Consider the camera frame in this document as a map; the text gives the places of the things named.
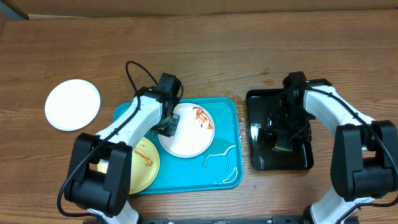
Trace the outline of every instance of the wooden table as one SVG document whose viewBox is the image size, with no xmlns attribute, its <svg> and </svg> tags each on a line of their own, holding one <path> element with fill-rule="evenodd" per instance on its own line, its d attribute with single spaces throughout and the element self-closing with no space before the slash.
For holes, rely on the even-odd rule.
<svg viewBox="0 0 398 224">
<path fill-rule="evenodd" d="M 132 99 L 128 60 L 156 78 L 174 74 L 184 97 L 227 96 L 246 119 L 248 90 L 282 88 L 304 71 L 327 78 L 364 114 L 398 123 L 398 11 L 299 12 L 223 16 L 135 17 L 7 22 L 0 43 L 0 222 L 81 223 L 58 213 L 72 145 L 82 132 L 107 127 Z M 137 86 L 151 80 L 131 67 Z M 87 128 L 67 133 L 48 124 L 50 91 L 72 78 L 92 82 L 102 98 Z M 333 136 L 313 121 L 310 171 L 252 168 L 248 126 L 241 125 L 244 177 L 229 190 L 132 196 L 143 217 L 257 218 L 298 215 L 329 189 Z M 390 194 L 378 202 L 392 200 Z M 64 201 L 69 212 L 81 212 Z M 364 208 L 362 223 L 397 223 L 397 207 Z"/>
</svg>

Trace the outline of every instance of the black tray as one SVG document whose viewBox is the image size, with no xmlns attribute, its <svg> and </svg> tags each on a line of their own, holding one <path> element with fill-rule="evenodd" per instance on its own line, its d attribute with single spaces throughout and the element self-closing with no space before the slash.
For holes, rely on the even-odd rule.
<svg viewBox="0 0 398 224">
<path fill-rule="evenodd" d="M 283 91 L 250 90 L 246 94 L 252 164 L 257 170 L 302 170 L 313 166 L 310 142 L 294 144 L 291 152 L 278 151 L 274 149 L 275 139 L 265 135 L 266 109 L 271 106 L 271 99 L 275 102 L 276 95 Z"/>
</svg>

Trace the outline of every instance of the plate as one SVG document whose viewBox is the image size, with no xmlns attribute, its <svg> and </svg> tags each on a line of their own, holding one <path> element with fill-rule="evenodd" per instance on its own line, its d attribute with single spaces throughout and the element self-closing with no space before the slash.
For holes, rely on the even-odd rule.
<svg viewBox="0 0 398 224">
<path fill-rule="evenodd" d="M 100 93 L 84 80 L 68 80 L 57 85 L 44 106 L 49 123 L 62 131 L 74 131 L 90 124 L 100 110 Z"/>
<path fill-rule="evenodd" d="M 213 118 L 203 107 L 181 103 L 173 113 L 180 115 L 174 136 L 159 136 L 161 145 L 173 156 L 190 158 L 205 152 L 215 135 Z"/>
<path fill-rule="evenodd" d="M 155 180 L 159 171 L 160 159 L 155 145 L 142 138 L 132 152 L 130 194 L 146 189 Z M 98 171 L 106 173 L 108 163 L 101 161 Z"/>
</svg>

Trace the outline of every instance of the yellow plate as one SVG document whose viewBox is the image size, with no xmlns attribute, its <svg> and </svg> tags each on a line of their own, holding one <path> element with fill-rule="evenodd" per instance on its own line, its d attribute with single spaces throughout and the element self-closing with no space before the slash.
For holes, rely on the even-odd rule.
<svg viewBox="0 0 398 224">
<path fill-rule="evenodd" d="M 155 180 L 159 171 L 160 159 L 155 145 L 142 138 L 132 152 L 130 194 L 146 189 Z M 98 171 L 106 173 L 107 164 L 99 163 Z"/>
</svg>

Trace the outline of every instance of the teal tray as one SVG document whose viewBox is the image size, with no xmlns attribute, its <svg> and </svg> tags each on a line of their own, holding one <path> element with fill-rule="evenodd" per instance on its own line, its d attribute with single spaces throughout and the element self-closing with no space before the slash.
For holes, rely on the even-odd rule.
<svg viewBox="0 0 398 224">
<path fill-rule="evenodd" d="M 230 189 L 243 178 L 241 141 L 235 104 L 228 98 L 182 99 L 204 107 L 215 122 L 215 137 L 210 147 L 193 158 L 183 159 L 169 154 L 160 144 L 157 134 L 145 137 L 156 146 L 160 156 L 159 173 L 155 181 L 139 194 L 161 194 L 196 190 Z M 115 121 L 130 106 L 123 103 L 113 115 Z"/>
</svg>

